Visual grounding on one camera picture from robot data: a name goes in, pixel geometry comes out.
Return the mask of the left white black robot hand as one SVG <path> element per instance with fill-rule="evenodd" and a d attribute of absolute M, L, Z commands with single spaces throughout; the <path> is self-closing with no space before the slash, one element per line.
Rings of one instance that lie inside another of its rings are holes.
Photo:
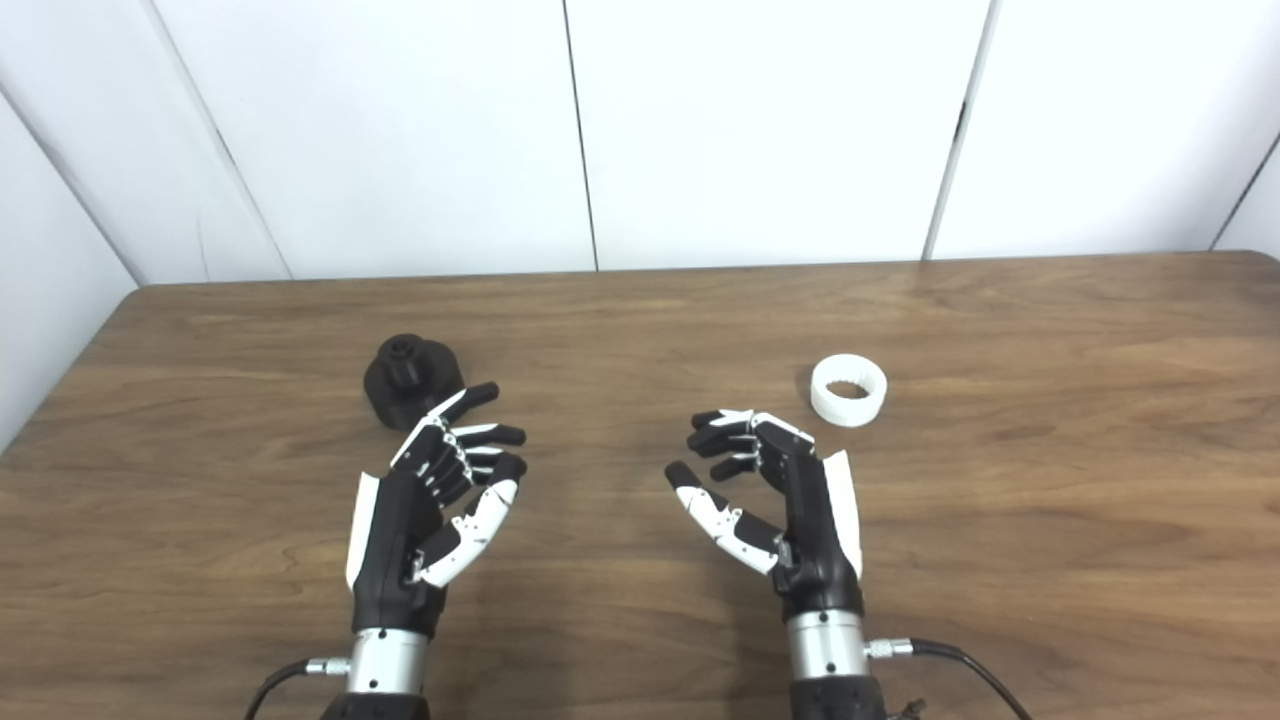
<path fill-rule="evenodd" d="M 512 451 L 524 429 L 461 423 L 499 393 L 495 382 L 458 391 L 417 421 L 385 475 L 360 477 L 346 562 L 353 633 L 435 638 L 451 583 L 494 541 L 527 470 Z"/>

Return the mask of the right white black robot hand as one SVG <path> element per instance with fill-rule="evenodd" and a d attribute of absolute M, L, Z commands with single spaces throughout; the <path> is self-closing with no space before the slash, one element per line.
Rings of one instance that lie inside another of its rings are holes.
<path fill-rule="evenodd" d="M 865 615 L 856 500 L 849 461 L 833 469 L 812 436 L 768 413 L 713 410 L 691 416 L 687 447 L 717 457 L 716 483 L 755 473 L 783 497 L 785 525 L 732 505 L 682 461 L 666 478 L 685 512 L 727 555 L 767 577 L 783 618 L 806 612 Z"/>

